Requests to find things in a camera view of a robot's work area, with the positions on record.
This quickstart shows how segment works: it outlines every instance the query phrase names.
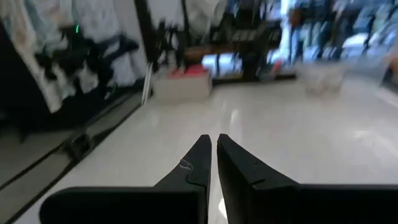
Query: white box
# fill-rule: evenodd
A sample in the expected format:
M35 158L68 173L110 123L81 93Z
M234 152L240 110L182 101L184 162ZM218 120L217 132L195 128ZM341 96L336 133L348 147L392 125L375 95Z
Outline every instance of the white box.
M208 72L200 76L179 78L155 75L152 84L154 98L165 102L202 100L210 96L212 89Z

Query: cardboard box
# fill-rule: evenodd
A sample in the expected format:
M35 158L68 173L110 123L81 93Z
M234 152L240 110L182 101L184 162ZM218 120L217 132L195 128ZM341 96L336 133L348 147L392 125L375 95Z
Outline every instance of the cardboard box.
M154 98L162 102L180 102L208 98L212 83L209 72L195 75L172 72L158 74L153 80Z

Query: wall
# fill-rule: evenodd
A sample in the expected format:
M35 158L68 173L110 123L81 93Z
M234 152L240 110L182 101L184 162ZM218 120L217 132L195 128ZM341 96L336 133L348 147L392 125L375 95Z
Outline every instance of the wall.
M162 18L169 23L183 24L181 0L147 0L154 24Z
M144 77L147 59L145 55L144 43L141 37L141 30L138 24L134 0L113 0L113 2L123 32L129 38L134 39L140 44L139 50L131 54L131 62L133 66L133 72L139 77Z

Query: black pole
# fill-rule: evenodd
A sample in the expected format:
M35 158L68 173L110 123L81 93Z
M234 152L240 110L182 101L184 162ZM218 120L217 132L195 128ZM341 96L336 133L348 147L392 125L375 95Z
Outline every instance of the black pole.
M188 19L187 2L185 0L181 0L181 6L182 6L182 14L184 16L184 35L187 44L186 47L191 47L192 41L191 41L191 35L189 33L190 25Z
M145 53L148 63L153 63L154 71L158 69L157 51L156 51L156 32L152 23L147 0L134 0L136 5L137 18L141 29L142 41L144 42Z

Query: glossy floor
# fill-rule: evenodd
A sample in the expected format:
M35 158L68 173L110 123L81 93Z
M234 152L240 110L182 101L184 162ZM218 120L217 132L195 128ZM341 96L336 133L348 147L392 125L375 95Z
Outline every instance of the glossy floor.
M292 82L221 86L195 103L150 101L47 195L73 186L152 186L209 134L209 223L227 223L216 166L220 133L297 182L398 184L397 105L395 94L364 77L347 80L333 96L308 96ZM42 202L17 223L39 223Z

